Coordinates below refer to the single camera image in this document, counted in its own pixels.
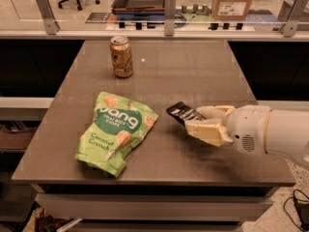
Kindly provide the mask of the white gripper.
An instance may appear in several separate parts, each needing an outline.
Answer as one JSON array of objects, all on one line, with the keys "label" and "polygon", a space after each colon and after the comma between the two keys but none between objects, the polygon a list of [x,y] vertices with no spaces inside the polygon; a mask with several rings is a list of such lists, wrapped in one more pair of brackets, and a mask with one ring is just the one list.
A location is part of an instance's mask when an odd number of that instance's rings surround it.
[{"label": "white gripper", "polygon": [[[243,154],[266,152],[269,106],[245,105],[237,109],[232,105],[200,106],[197,112],[209,120],[185,121],[186,131],[192,137],[216,147],[233,143],[232,147]],[[222,124],[226,120],[227,128]]]}]

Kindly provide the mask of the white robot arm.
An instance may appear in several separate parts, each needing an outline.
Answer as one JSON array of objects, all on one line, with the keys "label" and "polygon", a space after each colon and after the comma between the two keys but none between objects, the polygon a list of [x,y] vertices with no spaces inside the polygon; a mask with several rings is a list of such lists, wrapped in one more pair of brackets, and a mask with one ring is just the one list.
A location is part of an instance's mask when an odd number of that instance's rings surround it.
[{"label": "white robot arm", "polygon": [[189,135],[251,156],[277,155],[309,168],[309,113],[264,105],[201,106],[203,120],[184,122]]}]

